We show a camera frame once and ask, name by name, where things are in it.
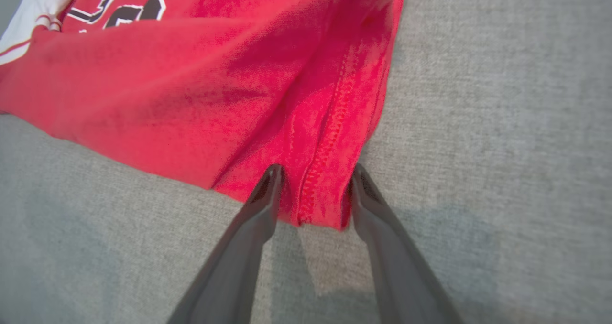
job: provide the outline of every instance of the red fabric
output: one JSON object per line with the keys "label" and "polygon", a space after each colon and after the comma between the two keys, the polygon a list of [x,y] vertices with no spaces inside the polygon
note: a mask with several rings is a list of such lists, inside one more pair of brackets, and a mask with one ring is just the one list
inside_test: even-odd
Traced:
{"label": "red fabric", "polygon": [[35,28],[26,54],[0,65],[0,110],[241,201],[280,163],[280,217],[343,228],[402,0],[164,0],[159,21],[104,28],[119,6],[146,2],[112,0],[93,24],[68,14],[62,32]]}

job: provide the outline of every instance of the gray background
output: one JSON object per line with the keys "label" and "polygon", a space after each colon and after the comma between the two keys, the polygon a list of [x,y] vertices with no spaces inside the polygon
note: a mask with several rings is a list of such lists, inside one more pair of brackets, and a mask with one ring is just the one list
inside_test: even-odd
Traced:
{"label": "gray background", "polygon": [[[612,323],[612,0],[406,0],[393,57],[361,162],[466,322]],[[2,115],[0,322],[162,323],[239,207]],[[375,323],[369,267],[279,224],[252,321]]]}

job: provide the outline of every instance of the garment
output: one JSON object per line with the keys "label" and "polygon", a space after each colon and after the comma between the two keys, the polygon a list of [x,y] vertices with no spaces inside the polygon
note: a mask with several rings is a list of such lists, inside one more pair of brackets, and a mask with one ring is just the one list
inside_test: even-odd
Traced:
{"label": "garment", "polygon": [[121,163],[342,229],[383,107],[402,0],[24,0],[0,111]]}

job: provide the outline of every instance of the gray tablecloth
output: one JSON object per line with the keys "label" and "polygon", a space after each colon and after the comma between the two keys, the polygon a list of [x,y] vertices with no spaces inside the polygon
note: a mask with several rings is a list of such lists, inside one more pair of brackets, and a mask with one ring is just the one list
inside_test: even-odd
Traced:
{"label": "gray tablecloth", "polygon": [[[466,322],[610,323],[612,0],[406,0],[393,57],[361,161]],[[163,323],[239,207],[2,115],[0,322]],[[279,224],[252,322],[375,323],[369,268]]]}

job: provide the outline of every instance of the red stripe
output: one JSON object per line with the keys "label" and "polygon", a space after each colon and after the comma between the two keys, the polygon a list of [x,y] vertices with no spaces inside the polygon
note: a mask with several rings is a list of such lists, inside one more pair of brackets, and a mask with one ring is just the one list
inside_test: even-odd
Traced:
{"label": "red stripe", "polygon": [[11,47],[7,48],[7,50],[5,50],[4,52],[0,53],[0,56],[3,56],[5,54],[7,54],[8,52],[10,52],[11,50],[15,50],[19,47],[22,47],[24,45],[27,45],[28,43],[30,43],[31,39],[28,39],[26,41],[23,41],[22,43],[17,43],[16,45],[12,45]]}

